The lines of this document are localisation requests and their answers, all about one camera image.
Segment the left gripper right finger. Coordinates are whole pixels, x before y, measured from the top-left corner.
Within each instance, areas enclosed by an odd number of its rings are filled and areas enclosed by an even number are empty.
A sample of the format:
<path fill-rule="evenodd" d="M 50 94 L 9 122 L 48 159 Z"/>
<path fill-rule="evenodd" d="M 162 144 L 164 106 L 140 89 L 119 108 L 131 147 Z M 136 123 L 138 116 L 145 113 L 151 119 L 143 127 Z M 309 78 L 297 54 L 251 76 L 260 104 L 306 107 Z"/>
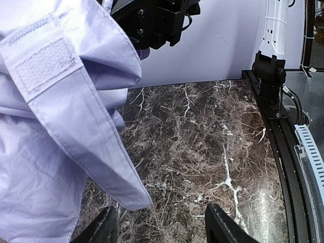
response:
<path fill-rule="evenodd" d="M 243 243 L 257 240 L 248 235 L 218 204 L 208 204 L 205 211 L 207 242 Z"/>

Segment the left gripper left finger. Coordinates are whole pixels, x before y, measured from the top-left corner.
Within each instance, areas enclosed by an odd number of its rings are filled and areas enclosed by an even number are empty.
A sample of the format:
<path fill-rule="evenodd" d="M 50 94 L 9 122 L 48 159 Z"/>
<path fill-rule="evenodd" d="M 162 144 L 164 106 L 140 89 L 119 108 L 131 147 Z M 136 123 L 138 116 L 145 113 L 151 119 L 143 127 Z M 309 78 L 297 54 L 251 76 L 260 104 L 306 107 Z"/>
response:
<path fill-rule="evenodd" d="M 114 243 L 118 238 L 117 230 L 115 207 L 105 207 L 71 243 Z"/>

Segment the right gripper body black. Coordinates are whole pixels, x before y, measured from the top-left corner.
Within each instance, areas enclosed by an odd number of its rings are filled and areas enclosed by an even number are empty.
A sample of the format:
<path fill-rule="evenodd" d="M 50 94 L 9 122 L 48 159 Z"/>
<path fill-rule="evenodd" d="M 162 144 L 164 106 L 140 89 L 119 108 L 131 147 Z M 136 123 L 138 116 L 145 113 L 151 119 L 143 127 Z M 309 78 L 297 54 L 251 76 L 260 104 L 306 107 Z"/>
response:
<path fill-rule="evenodd" d="M 176 45 L 192 16 L 199 14 L 199 1 L 190 0 L 118 0 L 111 9 L 136 50 Z"/>

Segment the lavender folding umbrella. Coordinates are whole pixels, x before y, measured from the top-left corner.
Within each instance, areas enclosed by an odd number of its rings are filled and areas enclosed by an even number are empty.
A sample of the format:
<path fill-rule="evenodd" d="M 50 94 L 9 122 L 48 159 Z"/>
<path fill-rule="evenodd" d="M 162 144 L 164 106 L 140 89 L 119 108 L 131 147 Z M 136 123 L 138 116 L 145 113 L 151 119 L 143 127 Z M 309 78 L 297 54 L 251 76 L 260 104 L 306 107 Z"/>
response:
<path fill-rule="evenodd" d="M 1 238 L 69 242 L 86 181 L 119 205 L 152 206 L 119 136 L 117 108 L 149 51 L 113 2 L 1 1 Z"/>

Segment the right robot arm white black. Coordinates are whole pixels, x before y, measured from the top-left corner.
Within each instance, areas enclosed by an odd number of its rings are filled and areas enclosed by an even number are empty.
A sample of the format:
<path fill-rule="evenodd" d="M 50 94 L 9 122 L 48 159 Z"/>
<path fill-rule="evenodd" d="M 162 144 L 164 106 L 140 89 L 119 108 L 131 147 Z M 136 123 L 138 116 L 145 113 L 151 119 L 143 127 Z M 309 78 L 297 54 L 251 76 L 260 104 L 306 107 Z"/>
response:
<path fill-rule="evenodd" d="M 256 53 L 252 71 L 260 80 L 257 90 L 266 117 L 282 117 L 282 95 L 285 93 L 285 30 L 289 1 L 266 1 L 262 42 Z M 111 16 L 127 34 L 142 58 L 150 49 L 166 43 L 174 46 L 189 26 L 187 18 L 200 14 L 198 1 L 113 1 Z"/>

